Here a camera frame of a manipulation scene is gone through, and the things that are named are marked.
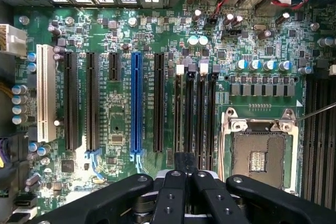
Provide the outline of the black RAM slot white latch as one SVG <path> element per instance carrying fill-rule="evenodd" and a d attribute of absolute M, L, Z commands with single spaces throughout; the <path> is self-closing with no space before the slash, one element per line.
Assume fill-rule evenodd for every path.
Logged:
<path fill-rule="evenodd" d="M 174 103 L 174 142 L 175 151 L 183 150 L 183 76 L 184 65 L 176 65 Z"/>
<path fill-rule="evenodd" d="M 200 62 L 197 75 L 196 159 L 199 170 L 205 166 L 205 96 L 208 63 Z"/>

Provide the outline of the long black expansion slot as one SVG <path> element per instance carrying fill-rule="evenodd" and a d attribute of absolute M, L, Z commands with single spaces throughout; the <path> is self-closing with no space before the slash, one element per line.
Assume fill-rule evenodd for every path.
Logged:
<path fill-rule="evenodd" d="M 67 52 L 64 57 L 64 134 L 68 151 L 78 148 L 77 77 L 77 54 Z"/>
<path fill-rule="evenodd" d="M 154 54 L 154 142 L 155 152 L 163 151 L 164 140 L 164 54 Z"/>
<path fill-rule="evenodd" d="M 95 151 L 100 145 L 99 56 L 86 53 L 86 145 Z"/>

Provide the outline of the blue expansion slot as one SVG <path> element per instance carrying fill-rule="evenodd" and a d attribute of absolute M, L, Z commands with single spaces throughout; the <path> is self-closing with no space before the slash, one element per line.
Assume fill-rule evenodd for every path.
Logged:
<path fill-rule="evenodd" d="M 131 143 L 130 152 L 142 151 L 143 130 L 143 56 L 141 52 L 131 54 Z"/>

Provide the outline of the short black expansion slot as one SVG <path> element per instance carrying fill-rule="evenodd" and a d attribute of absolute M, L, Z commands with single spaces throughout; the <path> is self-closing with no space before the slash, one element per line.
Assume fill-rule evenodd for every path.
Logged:
<path fill-rule="evenodd" d="M 121 56 L 117 52 L 109 53 L 109 80 L 121 81 Z"/>

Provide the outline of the white PCI expansion slot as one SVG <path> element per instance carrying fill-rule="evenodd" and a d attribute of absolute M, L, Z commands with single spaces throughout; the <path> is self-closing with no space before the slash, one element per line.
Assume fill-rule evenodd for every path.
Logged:
<path fill-rule="evenodd" d="M 36 45 L 36 104 L 37 141 L 50 142 L 56 139 L 56 63 L 53 47 Z"/>

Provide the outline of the metal CPU socket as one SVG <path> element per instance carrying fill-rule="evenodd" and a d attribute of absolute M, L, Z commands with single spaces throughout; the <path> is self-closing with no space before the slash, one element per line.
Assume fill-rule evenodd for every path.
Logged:
<path fill-rule="evenodd" d="M 299 127 L 293 109 L 277 118 L 244 118 L 229 107 L 222 113 L 218 176 L 244 175 L 299 195 Z"/>

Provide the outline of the green motherboard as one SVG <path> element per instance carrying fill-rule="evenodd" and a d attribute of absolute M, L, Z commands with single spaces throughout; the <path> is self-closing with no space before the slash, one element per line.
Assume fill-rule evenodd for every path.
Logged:
<path fill-rule="evenodd" d="M 168 9 L 79 9 L 21 7 L 14 25 L 27 35 L 28 55 L 16 65 L 16 80 L 27 87 L 14 107 L 14 121 L 26 132 L 33 155 L 31 172 L 41 178 L 36 190 L 44 214 L 80 196 L 136 173 L 155 176 L 174 167 L 174 103 L 176 65 L 184 65 L 183 150 L 188 65 L 196 64 L 192 151 L 196 157 L 197 75 L 208 63 L 205 96 L 205 166 L 207 168 L 208 79 L 220 66 L 215 93 L 213 171 L 218 173 L 218 141 L 222 113 L 229 107 L 244 118 L 277 118 L 284 109 L 296 119 L 306 115 L 307 76 L 336 82 L 336 6 L 282 10 L 270 17 L 253 9 L 181 4 Z M 37 141 L 36 45 L 53 47 L 56 63 L 56 139 Z M 78 148 L 66 150 L 64 134 L 64 57 L 77 54 Z M 99 56 L 100 145 L 86 145 L 86 53 Z M 121 56 L 121 81 L 109 80 L 109 53 Z M 143 56 L 142 151 L 130 152 L 131 54 Z M 164 54 L 163 151 L 154 142 L 154 54 Z M 304 185 L 305 121 L 299 127 L 299 195 Z"/>

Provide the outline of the thin metal locking lever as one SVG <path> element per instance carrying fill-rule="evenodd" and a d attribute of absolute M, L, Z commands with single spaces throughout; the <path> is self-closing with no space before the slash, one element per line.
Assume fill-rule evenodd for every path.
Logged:
<path fill-rule="evenodd" d="M 323 107 L 323 108 L 320 108 L 320 109 L 318 109 L 318 110 L 316 110 L 316 111 L 314 111 L 314 112 L 311 112 L 311 113 L 309 113 L 309 114 L 307 114 L 307 115 L 304 115 L 304 116 L 302 116 L 302 117 L 300 117 L 300 118 L 297 118 L 296 120 L 295 120 L 295 123 L 299 123 L 299 122 L 301 122 L 301 121 L 304 121 L 305 119 L 307 119 L 307 118 L 310 118 L 310 117 L 312 117 L 312 116 L 315 116 L 315 115 L 317 115 L 317 114 L 319 114 L 319 113 L 322 113 L 322 112 L 324 112 L 324 111 L 326 111 L 326 110 L 329 110 L 329 109 L 331 109 L 331 108 L 333 108 L 333 107 L 335 107 L 336 106 L 336 102 L 334 102 L 334 103 L 332 103 L 332 104 L 329 104 L 329 105 L 327 105 L 327 106 L 325 106 L 325 107 Z"/>

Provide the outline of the black SATA connector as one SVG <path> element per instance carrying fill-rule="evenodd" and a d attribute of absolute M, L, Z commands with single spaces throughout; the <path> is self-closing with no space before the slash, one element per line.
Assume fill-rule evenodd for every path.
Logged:
<path fill-rule="evenodd" d="M 17 197 L 14 200 L 14 205 L 16 207 L 24 207 L 24 208 L 34 208 L 37 206 L 37 197 L 36 196 L 21 196 Z"/>

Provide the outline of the white power connector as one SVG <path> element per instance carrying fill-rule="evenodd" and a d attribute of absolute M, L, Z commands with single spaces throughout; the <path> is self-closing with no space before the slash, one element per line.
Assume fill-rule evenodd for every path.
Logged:
<path fill-rule="evenodd" d="M 0 24 L 0 52 L 27 57 L 27 33 L 9 24 Z"/>

